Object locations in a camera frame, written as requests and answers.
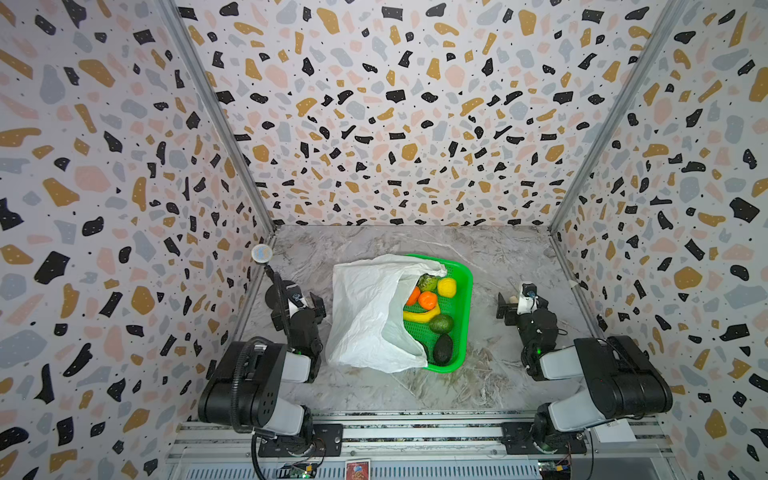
orange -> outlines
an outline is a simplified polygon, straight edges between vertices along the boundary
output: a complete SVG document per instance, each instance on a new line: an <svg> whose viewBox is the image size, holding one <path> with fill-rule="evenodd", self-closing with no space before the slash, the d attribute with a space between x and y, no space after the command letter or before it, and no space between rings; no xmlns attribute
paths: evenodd
<svg viewBox="0 0 768 480"><path fill-rule="evenodd" d="M432 310L437 305L437 295L433 292L424 292L419 295L419 305L424 310Z"/></svg>
<svg viewBox="0 0 768 480"><path fill-rule="evenodd" d="M419 295L422 294L422 291L419 290L418 287L414 288L411 292L411 296L408 297L408 301L406 302L407 306L416 305L416 300L419 299Z"/></svg>

dark avocado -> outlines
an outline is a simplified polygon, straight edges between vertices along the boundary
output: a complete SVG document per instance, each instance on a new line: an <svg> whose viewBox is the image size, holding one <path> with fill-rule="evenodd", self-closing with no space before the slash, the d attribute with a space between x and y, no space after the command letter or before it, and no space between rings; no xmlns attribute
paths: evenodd
<svg viewBox="0 0 768 480"><path fill-rule="evenodd" d="M453 357L453 340L450 336L443 333L435 343L435 348L432 349L432 359L435 365L446 366L451 362Z"/></svg>

white plastic bag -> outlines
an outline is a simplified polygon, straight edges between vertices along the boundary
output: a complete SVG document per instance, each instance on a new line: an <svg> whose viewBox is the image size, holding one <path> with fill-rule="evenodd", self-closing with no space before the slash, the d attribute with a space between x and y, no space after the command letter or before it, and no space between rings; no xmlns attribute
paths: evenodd
<svg viewBox="0 0 768 480"><path fill-rule="evenodd" d="M447 272L440 262L391 253L335 265L328 363L387 373L427 366L423 347L402 323L402 308L424 273Z"/></svg>

green basket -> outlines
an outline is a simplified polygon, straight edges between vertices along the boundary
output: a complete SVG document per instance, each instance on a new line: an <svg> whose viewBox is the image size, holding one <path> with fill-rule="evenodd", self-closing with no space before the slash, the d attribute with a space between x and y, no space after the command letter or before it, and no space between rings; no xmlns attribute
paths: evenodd
<svg viewBox="0 0 768 480"><path fill-rule="evenodd" d="M448 365L439 366L431 363L432 349L435 348L435 343L440 335L431 331L428 323L406 322L403 320L408 333L419 342L427 345L429 349L428 361L430 363L424 368L437 373L453 372L462 366L467 355L467 327L469 325L469 309L472 303L472 285L474 284L472 272L459 262L427 257L426 255L411 254L410 256L442 263L448 271L445 276L456 280L456 295L453 298L445 298L438 295L437 301L437 304L440 306L440 313L446 313L453 317L453 330L449 333L451 340L453 340L453 357L451 357L451 362ZM418 303L414 306L405 306L403 309L415 313L426 312Z"/></svg>

marble surface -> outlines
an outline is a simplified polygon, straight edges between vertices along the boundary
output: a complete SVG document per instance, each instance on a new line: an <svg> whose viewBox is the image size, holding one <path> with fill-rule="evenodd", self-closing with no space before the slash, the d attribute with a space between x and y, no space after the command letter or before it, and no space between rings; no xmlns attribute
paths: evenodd
<svg viewBox="0 0 768 480"><path fill-rule="evenodd" d="M319 325L323 342L328 338L333 304L333 265L384 253L421 253L455 260L472 271L472 314L464 365L442 375L424 369L388 374L374 369L335 368L323 359L313 384L283 384L280 396L315 410L413 411L413 410L529 410L544 402L577 392L577 380L536 382L520 362L522 344L513 326L496 319L499 292L512 295L522 280L538 285L549 300L567 335L589 336L545 231L535 227L320 227L283 226L277 232L270 265L283 278L299 284L326 301L328 317ZM272 326L263 293L265 279L253 305L243 338L265 336L285 341Z"/></svg>

